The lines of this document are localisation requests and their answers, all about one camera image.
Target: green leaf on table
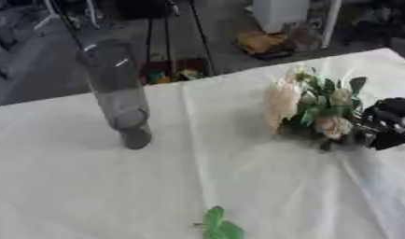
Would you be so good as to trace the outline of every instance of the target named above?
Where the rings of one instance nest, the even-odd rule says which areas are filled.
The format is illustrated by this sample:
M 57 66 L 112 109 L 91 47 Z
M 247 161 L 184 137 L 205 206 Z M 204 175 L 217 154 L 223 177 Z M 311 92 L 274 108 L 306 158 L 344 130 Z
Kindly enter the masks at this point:
M 225 220 L 221 223 L 219 229 L 227 239 L 243 239 L 244 230 L 231 221 Z
M 334 93 L 336 90 L 335 82 L 333 80 L 327 78 L 325 80 L 325 92 L 328 94 Z
M 217 205 L 210 208 L 204 215 L 203 224 L 208 227 L 217 227 L 220 225 L 224 216 L 223 207 Z
M 351 84 L 352 94 L 353 95 L 359 94 L 366 82 L 367 82 L 366 77 L 356 77 L 351 79 L 349 83 Z
M 228 239 L 219 228 L 208 229 L 202 237 L 203 239 Z

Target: flower bouquet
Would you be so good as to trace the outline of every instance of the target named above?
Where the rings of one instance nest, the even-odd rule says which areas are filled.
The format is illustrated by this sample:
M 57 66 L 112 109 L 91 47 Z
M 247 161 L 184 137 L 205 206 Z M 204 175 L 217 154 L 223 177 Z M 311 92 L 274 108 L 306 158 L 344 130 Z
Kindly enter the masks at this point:
M 273 133 L 283 124 L 310 132 L 324 139 L 322 149 L 329 149 L 331 143 L 343 142 L 360 120 L 363 106 L 358 95 L 366 81 L 356 77 L 345 86 L 298 66 L 268 89 L 267 122 Z

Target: table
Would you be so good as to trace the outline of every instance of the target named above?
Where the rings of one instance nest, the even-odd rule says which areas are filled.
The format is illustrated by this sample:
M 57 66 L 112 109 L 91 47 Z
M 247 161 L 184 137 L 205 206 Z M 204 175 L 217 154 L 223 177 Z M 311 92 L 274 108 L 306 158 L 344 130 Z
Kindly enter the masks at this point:
M 405 97 L 389 49 L 306 62 L 323 76 L 367 76 L 362 94 Z M 405 238 L 405 146 L 320 153 L 271 136 L 267 66 L 147 87 L 152 143 L 124 149 L 93 96 L 0 107 L 0 239 L 201 238 L 220 204 L 246 238 Z

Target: floor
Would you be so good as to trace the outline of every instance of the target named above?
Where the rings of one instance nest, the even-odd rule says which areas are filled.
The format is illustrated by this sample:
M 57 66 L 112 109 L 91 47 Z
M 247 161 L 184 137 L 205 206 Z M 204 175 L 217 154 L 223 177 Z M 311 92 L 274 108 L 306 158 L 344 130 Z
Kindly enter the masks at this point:
M 305 52 L 285 59 L 263 62 L 243 54 L 231 43 L 242 31 L 256 29 L 257 24 L 244 12 L 244 0 L 197 1 L 202 26 L 213 52 L 219 74 L 236 72 L 263 65 L 294 62 L 306 59 L 374 49 L 372 44 L 354 44 L 346 47 L 338 43 L 338 33 L 328 49 Z M 197 28 L 190 17 L 189 6 L 179 3 L 182 16 L 171 18 L 171 36 L 176 59 L 204 56 L 203 44 Z M 16 104 L 89 91 L 87 75 L 77 63 L 77 47 L 59 21 L 42 29 L 44 35 L 32 30 L 42 14 L 30 19 L 21 27 L 21 43 L 11 52 L 0 50 L 0 63 L 7 66 L 10 79 L 0 78 L 0 105 Z M 139 63 L 145 59 L 147 22 L 114 22 L 105 20 L 100 30 L 86 21 L 77 33 L 82 43 L 91 43 L 107 38 L 124 39 L 132 43 Z M 152 59 L 164 59 L 162 23 L 157 22 L 153 37 Z M 405 41 L 396 41 L 394 50 L 405 57 Z

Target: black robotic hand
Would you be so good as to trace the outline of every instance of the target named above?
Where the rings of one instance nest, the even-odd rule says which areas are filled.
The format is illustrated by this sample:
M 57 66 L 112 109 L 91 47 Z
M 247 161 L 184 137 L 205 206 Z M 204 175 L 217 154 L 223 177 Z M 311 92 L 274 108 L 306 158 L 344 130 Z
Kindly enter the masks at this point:
M 370 148 L 383 150 L 405 144 L 405 98 L 378 101 L 364 111 L 361 124 L 374 131 Z

